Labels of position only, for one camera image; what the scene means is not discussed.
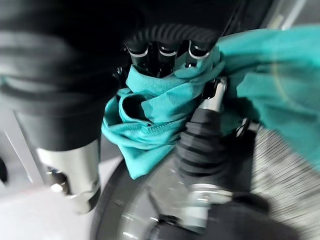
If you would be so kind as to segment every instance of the floor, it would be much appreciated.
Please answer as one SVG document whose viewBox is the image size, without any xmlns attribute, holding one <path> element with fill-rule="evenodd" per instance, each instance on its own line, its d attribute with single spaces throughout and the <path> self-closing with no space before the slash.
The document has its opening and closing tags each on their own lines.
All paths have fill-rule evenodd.
<svg viewBox="0 0 320 240">
<path fill-rule="evenodd" d="M 102 189 L 122 159 L 114 145 L 103 141 L 104 161 L 99 165 Z M 62 195 L 47 187 L 18 193 L 0 199 L 0 239 L 88 240 L 93 213 L 76 215 Z"/>
</svg>

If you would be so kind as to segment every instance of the teal cloth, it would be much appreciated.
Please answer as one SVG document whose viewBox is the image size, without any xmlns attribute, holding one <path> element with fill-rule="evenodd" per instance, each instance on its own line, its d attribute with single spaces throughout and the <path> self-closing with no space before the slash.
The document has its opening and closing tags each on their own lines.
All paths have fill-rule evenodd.
<svg viewBox="0 0 320 240">
<path fill-rule="evenodd" d="M 178 59 L 174 74 L 162 79 L 132 66 L 128 88 L 106 105 L 102 132 L 119 146 L 133 179 L 147 174 L 173 149 L 204 84 L 223 70 L 228 103 L 276 130 L 320 170 L 319 39 L 320 25 L 258 29 L 221 38 L 196 67 L 184 68 L 184 58 Z M 226 105 L 222 128 L 238 120 Z"/>
</svg>

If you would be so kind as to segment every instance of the microfiber towel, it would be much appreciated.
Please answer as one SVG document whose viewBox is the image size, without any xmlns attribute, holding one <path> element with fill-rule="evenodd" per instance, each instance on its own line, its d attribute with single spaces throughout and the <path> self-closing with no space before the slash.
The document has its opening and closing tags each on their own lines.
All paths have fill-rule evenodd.
<svg viewBox="0 0 320 240">
<path fill-rule="evenodd" d="M 204 84 L 224 68 L 216 48 L 196 67 L 177 59 L 174 74 L 156 78 L 131 66 L 126 85 L 105 108 L 102 133 L 117 144 L 130 176 L 147 174 L 175 146 L 194 110 Z"/>
<path fill-rule="evenodd" d="M 238 114 L 276 130 L 320 170 L 319 39 L 319 25 L 258 29 L 221 38 L 196 67 L 185 68 L 181 57 L 165 78 L 132 66 L 128 88 L 106 105 L 102 133 L 119 146 L 133 179 L 147 174 L 173 149 L 204 84 L 223 71 L 229 79 L 226 100 L 241 106 Z M 222 117 L 232 110 L 226 104 Z"/>
</svg>

